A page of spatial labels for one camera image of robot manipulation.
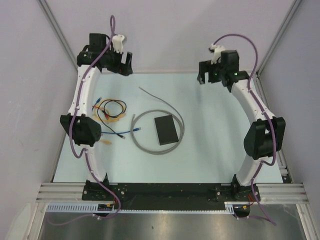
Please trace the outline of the black network switch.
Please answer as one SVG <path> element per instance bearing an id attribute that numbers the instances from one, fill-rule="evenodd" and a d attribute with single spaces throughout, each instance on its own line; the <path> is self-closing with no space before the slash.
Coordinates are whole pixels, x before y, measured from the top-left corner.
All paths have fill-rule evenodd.
<path id="1" fill-rule="evenodd" d="M 159 145 L 168 145 L 179 141 L 173 116 L 164 115 L 154 118 Z"/>

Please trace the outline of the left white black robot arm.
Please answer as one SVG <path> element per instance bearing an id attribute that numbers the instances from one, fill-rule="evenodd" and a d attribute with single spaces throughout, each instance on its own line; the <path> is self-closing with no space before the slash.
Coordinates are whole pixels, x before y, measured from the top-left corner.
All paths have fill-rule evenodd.
<path id="1" fill-rule="evenodd" d="M 111 188 L 104 184 L 108 181 L 107 173 L 98 156 L 102 127 L 92 118 L 93 94 L 103 69 L 122 76 L 133 73 L 133 54 L 128 52 L 125 61 L 122 61 L 125 40 L 122 34 L 89 35 L 89 44 L 76 58 L 77 83 L 71 106 L 67 114 L 60 116 L 71 151 L 77 159 L 85 159 L 87 181 L 96 183 L 93 194 L 100 200 L 110 196 Z"/>

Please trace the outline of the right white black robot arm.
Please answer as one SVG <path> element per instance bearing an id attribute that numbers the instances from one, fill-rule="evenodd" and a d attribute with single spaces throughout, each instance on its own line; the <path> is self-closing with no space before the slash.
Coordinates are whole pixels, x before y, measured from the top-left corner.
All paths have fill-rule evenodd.
<path id="1" fill-rule="evenodd" d="M 243 140 L 245 159 L 226 194 L 233 200 L 246 201 L 259 196 L 256 178 L 262 167 L 276 163 L 286 122 L 283 117 L 276 117 L 251 87 L 249 74 L 239 69 L 240 57 L 236 50 L 213 44 L 209 51 L 213 54 L 212 59 L 198 64 L 198 82 L 221 82 L 238 100 L 250 123 Z"/>

